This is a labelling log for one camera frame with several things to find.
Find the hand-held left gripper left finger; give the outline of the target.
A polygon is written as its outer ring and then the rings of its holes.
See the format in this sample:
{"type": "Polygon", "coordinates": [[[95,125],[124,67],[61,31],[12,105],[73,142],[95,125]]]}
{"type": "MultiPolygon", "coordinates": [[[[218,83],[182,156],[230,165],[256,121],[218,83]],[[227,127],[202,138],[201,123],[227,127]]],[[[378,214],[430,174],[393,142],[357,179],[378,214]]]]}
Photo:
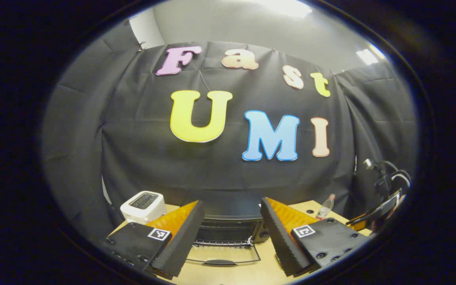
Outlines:
{"type": "Polygon", "coordinates": [[[196,200],[141,225],[129,222],[100,240],[103,251],[139,274],[177,277],[204,220],[196,200]]]}

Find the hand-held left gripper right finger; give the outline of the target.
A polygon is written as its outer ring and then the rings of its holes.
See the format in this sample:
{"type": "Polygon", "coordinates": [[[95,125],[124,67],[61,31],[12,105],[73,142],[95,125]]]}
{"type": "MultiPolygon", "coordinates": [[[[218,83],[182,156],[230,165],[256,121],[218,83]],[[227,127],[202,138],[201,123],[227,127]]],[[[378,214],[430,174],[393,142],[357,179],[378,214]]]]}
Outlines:
{"type": "Polygon", "coordinates": [[[328,267],[369,241],[335,218],[316,220],[269,197],[261,198],[260,214],[286,276],[328,267]]]}

